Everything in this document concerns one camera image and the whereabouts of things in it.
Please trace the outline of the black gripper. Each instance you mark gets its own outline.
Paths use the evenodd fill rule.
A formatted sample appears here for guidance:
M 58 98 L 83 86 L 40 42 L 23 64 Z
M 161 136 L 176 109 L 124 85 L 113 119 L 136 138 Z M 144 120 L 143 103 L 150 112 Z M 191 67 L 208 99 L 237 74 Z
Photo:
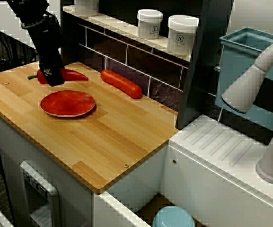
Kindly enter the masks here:
M 35 46 L 38 61 L 38 81 L 51 87 L 64 84 L 60 67 L 63 64 L 59 48 L 64 38 L 58 19 L 53 14 L 36 17 L 34 14 L 20 18 L 21 27 L 27 30 Z

